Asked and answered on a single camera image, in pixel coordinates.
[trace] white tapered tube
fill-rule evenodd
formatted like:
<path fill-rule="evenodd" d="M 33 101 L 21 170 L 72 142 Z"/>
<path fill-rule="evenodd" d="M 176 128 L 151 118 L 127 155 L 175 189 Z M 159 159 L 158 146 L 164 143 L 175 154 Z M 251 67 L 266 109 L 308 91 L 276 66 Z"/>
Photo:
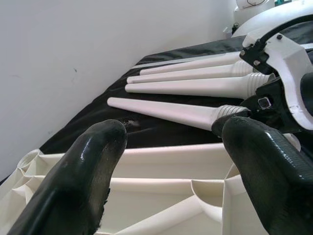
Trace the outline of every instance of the white tapered tube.
<path fill-rule="evenodd" d="M 211 58 L 201 59 L 191 62 L 185 62 L 175 65 L 166 65 L 157 68 L 151 68 L 140 71 L 140 75 L 148 75 L 163 72 L 173 72 L 182 70 L 193 70 L 200 68 L 208 68 L 214 66 L 231 65 L 240 60 L 239 52 L 230 52 L 222 55 L 216 55 Z"/>
<path fill-rule="evenodd" d="M 219 77 L 242 77 L 253 72 L 253 67 L 243 60 L 233 65 L 223 65 L 195 70 L 165 72 L 127 78 L 127 83 L 164 82 L 178 80 L 207 79 Z"/>
<path fill-rule="evenodd" d="M 211 108 L 196 105 L 113 97 L 108 99 L 108 105 L 209 131 L 211 131 L 212 124 L 218 118 L 247 110 L 245 107 L 232 105 Z"/>
<path fill-rule="evenodd" d="M 167 82 L 127 84 L 130 93 L 180 94 L 247 99 L 258 87 L 268 82 L 270 75 L 250 73 L 243 77 L 209 78 Z"/>

